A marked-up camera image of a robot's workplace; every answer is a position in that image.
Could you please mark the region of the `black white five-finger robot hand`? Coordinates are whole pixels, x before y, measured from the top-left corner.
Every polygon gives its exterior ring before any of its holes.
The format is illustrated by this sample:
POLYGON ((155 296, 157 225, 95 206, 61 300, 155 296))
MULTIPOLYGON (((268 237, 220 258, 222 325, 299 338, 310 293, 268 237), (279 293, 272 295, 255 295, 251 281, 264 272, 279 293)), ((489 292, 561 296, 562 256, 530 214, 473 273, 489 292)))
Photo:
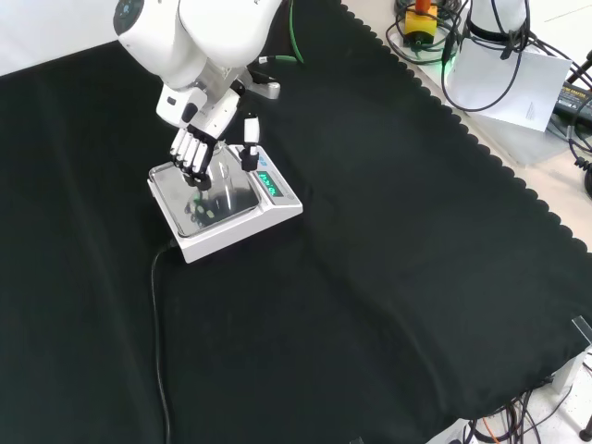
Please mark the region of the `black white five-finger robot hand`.
POLYGON ((209 166, 222 135, 236 116, 241 96, 228 89, 215 104, 195 87, 177 91, 164 85, 156 113, 178 129, 169 157, 190 185, 201 191, 212 187, 209 166))

